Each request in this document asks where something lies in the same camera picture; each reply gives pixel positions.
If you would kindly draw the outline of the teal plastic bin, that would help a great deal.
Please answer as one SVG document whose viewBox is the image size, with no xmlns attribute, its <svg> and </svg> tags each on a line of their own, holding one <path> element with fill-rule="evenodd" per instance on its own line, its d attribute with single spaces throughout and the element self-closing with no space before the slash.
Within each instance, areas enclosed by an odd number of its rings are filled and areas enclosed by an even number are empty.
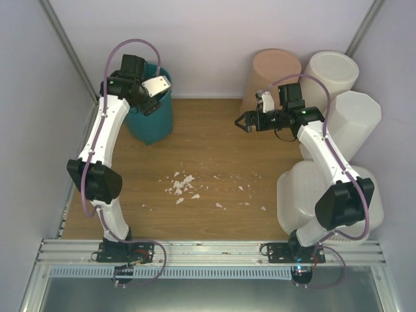
<svg viewBox="0 0 416 312">
<path fill-rule="evenodd" d="M 125 117 L 125 123 L 131 134 L 146 145 L 152 145 L 166 138 L 173 131 L 174 114 L 172 108 L 172 89 L 154 97 L 160 107 L 148 116 L 140 110 L 146 105 L 145 93 L 142 87 L 133 87 L 133 94 L 127 97 L 130 105 Z"/>
</svg>

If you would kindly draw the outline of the pink plastic bin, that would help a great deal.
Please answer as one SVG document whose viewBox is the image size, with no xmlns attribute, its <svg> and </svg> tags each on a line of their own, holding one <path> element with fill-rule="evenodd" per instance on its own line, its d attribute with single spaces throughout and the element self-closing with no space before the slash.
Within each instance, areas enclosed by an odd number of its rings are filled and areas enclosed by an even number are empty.
<svg viewBox="0 0 416 312">
<path fill-rule="evenodd" d="M 240 114 L 255 110 L 257 100 L 255 93 L 264 90 L 273 82 L 292 74 L 299 74 L 302 71 L 302 65 L 298 58 L 282 49 L 265 49 L 258 52 L 252 61 L 252 66 L 246 87 L 244 97 L 240 105 Z"/>
</svg>

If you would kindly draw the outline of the white rectangular basin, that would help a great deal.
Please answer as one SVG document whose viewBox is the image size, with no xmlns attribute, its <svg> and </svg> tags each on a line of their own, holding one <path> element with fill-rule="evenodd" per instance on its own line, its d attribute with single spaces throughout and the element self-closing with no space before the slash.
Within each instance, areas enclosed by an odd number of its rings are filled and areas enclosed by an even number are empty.
<svg viewBox="0 0 416 312">
<path fill-rule="evenodd" d="M 384 220 L 384 209 L 377 181 L 373 174 L 360 166 L 353 169 L 374 183 L 374 193 L 369 206 L 369 230 Z M 287 234 L 307 224 L 315 216 L 315 204 L 325 192 L 322 176 L 313 161 L 300 161 L 282 174 L 277 182 L 277 216 L 281 228 Z"/>
</svg>

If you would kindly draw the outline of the large white round bin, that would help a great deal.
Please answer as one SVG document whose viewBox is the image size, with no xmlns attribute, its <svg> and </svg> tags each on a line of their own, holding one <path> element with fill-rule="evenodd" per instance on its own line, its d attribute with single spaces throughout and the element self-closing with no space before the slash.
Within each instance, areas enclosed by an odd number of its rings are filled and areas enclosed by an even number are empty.
<svg viewBox="0 0 416 312">
<path fill-rule="evenodd" d="M 304 70 L 322 82 L 328 89 L 330 99 L 349 91 L 359 76 L 359 67 L 350 57 L 335 51 L 322 51 L 313 55 Z M 325 115 L 328 101 L 323 88 L 307 77 L 301 77 L 306 107 L 317 107 Z"/>
</svg>

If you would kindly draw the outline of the white faceted bin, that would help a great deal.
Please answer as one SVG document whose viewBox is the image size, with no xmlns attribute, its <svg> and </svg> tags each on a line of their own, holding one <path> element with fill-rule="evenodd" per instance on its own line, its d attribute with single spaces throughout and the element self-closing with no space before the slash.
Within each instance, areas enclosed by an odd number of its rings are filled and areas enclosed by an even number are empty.
<svg viewBox="0 0 416 312">
<path fill-rule="evenodd" d="M 381 106 L 367 94 L 349 90 L 332 100 L 328 130 L 348 162 L 381 119 Z"/>
</svg>

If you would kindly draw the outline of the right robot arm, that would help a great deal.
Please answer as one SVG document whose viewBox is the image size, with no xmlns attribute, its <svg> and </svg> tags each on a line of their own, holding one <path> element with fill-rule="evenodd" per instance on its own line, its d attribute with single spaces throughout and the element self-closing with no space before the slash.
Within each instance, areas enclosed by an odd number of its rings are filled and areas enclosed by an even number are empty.
<svg viewBox="0 0 416 312">
<path fill-rule="evenodd" d="M 275 109 L 268 90 L 255 94 L 257 107 L 244 112 L 235 125 L 249 133 L 290 129 L 312 156 L 326 187 L 314 205 L 314 216 L 290 233 L 283 254 L 293 263 L 313 258 L 317 246 L 339 235 L 362 242 L 370 231 L 369 208 L 374 194 L 371 178 L 362 178 L 342 156 L 333 142 L 326 119 L 317 107 L 306 107 L 299 83 L 278 87 L 280 109 Z"/>
</svg>

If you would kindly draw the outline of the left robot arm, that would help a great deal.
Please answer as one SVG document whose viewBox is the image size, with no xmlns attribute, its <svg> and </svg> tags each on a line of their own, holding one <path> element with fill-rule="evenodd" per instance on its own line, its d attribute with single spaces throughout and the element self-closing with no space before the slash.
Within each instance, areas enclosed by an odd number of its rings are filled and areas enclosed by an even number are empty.
<svg viewBox="0 0 416 312">
<path fill-rule="evenodd" d="M 90 136 L 76 159 L 67 163 L 67 171 L 81 193 L 84 209 L 91 203 L 93 213 L 103 226 L 103 240 L 115 242 L 111 254 L 121 263 L 134 254 L 131 230 L 120 205 L 123 182 L 112 169 L 112 156 L 121 125 L 131 109 L 144 116 L 161 107 L 157 99 L 170 88 L 164 76 L 145 78 L 147 62 L 138 56 L 124 55 L 119 70 L 105 75 L 101 82 L 98 110 Z"/>
</svg>

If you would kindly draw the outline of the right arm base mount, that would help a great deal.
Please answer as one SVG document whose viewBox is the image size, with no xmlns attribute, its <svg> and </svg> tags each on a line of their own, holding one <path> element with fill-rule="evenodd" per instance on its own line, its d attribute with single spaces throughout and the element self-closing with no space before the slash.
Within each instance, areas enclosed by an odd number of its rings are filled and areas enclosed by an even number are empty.
<svg viewBox="0 0 416 312">
<path fill-rule="evenodd" d="M 321 264 L 326 262 L 325 254 L 319 254 L 315 247 L 290 247 L 288 242 L 261 244 L 259 252 L 267 256 L 269 263 Z"/>
</svg>

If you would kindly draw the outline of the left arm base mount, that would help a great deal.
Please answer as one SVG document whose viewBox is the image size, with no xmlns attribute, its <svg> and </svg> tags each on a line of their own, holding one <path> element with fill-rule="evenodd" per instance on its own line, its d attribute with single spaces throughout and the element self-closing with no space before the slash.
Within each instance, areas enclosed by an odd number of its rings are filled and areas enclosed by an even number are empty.
<svg viewBox="0 0 416 312">
<path fill-rule="evenodd" d="M 92 253 L 91 260 L 98 263 L 151 263 L 153 250 L 154 243 L 126 244 L 105 239 L 99 244 L 98 251 Z"/>
</svg>

